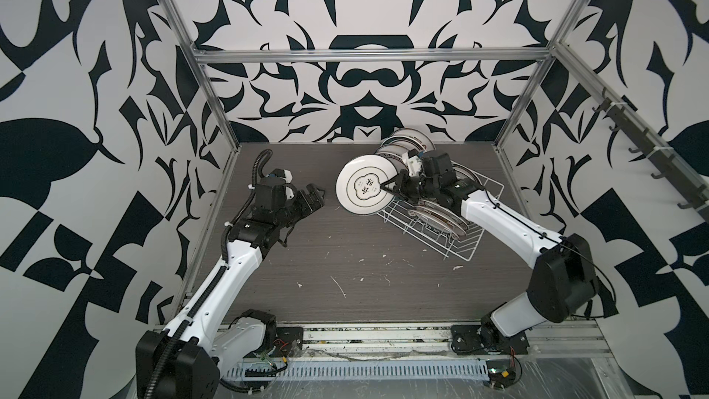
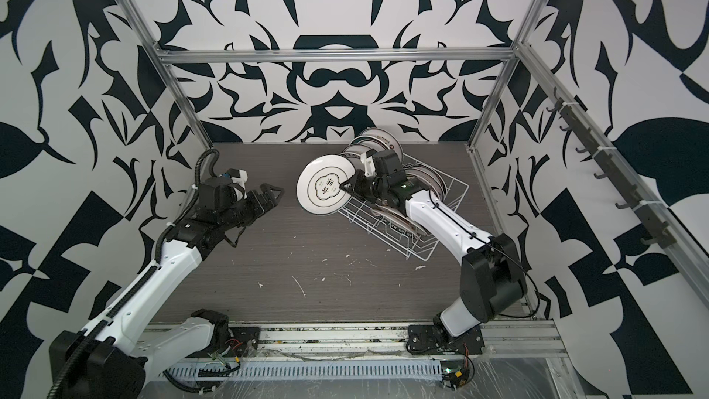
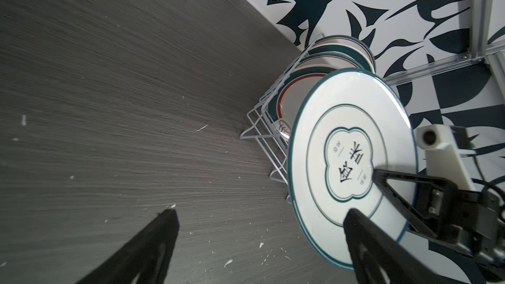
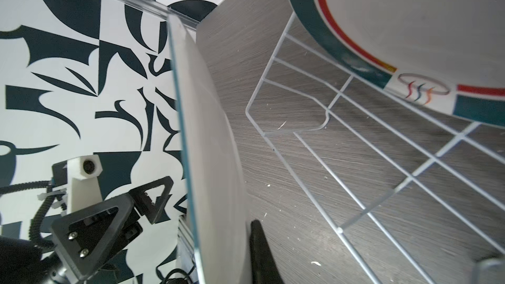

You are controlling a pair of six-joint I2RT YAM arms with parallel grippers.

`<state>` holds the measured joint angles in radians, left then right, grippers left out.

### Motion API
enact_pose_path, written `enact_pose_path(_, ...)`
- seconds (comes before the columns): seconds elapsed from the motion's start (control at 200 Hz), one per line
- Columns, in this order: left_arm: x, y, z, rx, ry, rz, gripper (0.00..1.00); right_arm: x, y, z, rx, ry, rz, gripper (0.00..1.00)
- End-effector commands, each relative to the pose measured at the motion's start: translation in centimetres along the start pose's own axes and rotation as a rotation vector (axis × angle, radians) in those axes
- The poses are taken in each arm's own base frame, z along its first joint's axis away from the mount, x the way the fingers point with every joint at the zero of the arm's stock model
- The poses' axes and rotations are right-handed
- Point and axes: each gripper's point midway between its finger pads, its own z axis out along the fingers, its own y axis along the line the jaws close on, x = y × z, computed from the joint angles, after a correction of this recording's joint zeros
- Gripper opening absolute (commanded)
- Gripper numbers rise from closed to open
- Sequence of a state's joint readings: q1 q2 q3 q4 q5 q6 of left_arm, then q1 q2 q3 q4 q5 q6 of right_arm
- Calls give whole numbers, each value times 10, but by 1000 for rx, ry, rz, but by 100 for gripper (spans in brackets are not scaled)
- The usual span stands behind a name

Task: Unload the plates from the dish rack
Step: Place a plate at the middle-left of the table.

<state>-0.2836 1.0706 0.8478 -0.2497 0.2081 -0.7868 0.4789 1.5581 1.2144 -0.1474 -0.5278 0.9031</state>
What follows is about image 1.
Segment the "white plate green quatrefoil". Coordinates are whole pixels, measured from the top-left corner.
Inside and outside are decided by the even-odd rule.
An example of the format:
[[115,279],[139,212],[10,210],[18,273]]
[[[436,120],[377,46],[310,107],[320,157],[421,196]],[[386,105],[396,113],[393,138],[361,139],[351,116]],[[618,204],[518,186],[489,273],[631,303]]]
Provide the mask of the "white plate green quatrefoil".
[[351,214],[371,215],[384,210],[394,200],[384,183],[397,176],[397,170],[387,159],[369,154],[348,162],[338,175],[336,196]]

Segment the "white wire dish rack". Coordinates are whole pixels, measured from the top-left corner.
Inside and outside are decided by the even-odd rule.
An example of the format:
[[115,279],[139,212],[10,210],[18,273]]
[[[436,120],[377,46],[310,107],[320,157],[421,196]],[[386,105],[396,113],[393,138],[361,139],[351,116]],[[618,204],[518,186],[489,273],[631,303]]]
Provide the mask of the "white wire dish rack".
[[395,199],[377,216],[445,259],[457,257],[464,262],[472,260],[485,233],[484,227],[428,199],[416,204]]

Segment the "plate green rim red line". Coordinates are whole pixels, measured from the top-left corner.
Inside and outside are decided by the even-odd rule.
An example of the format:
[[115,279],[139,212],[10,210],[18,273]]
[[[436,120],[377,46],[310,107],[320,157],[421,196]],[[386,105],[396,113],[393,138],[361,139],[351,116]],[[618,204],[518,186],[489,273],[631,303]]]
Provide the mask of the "plate green rim red line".
[[397,172],[402,170],[408,172],[407,160],[409,153],[409,148],[398,144],[383,145],[375,151],[376,155],[387,159],[395,167]]

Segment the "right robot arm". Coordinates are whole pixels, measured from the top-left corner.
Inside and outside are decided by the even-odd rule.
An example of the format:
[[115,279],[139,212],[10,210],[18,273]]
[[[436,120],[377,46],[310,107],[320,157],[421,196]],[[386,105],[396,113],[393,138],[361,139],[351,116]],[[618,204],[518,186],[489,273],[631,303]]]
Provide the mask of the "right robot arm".
[[421,153],[409,171],[382,183],[389,194],[416,203],[432,201],[479,225],[514,251],[532,270],[521,295],[483,317],[478,340],[498,348],[541,323],[562,323],[599,292],[588,242],[534,224],[494,198],[474,175],[461,175],[442,151]]

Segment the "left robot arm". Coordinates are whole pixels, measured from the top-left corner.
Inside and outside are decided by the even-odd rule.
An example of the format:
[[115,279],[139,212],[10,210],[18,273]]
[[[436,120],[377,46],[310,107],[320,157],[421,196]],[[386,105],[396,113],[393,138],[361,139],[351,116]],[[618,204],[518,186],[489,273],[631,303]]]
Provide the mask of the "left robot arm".
[[222,256],[208,277],[164,329],[138,341],[139,398],[212,398],[221,387],[244,390],[225,377],[246,356],[271,351],[275,317],[248,310],[226,332],[220,327],[269,251],[287,244],[297,223],[323,207],[324,195],[314,184],[296,188],[287,170],[257,176],[245,212],[225,226]]

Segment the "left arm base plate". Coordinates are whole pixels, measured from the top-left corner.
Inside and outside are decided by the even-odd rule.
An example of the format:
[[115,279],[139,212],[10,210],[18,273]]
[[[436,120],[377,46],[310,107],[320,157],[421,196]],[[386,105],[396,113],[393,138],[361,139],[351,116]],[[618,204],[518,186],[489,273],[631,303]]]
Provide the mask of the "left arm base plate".
[[269,357],[289,358],[303,348],[305,330],[300,326],[277,326],[268,328],[261,352]]

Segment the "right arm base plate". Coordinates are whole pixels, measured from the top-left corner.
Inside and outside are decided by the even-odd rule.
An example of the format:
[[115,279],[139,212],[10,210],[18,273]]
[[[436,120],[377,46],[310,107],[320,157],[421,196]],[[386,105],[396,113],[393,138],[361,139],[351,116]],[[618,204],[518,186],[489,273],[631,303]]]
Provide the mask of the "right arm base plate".
[[529,342],[520,332],[504,336],[492,324],[452,325],[452,351],[459,356],[471,355],[527,355]]

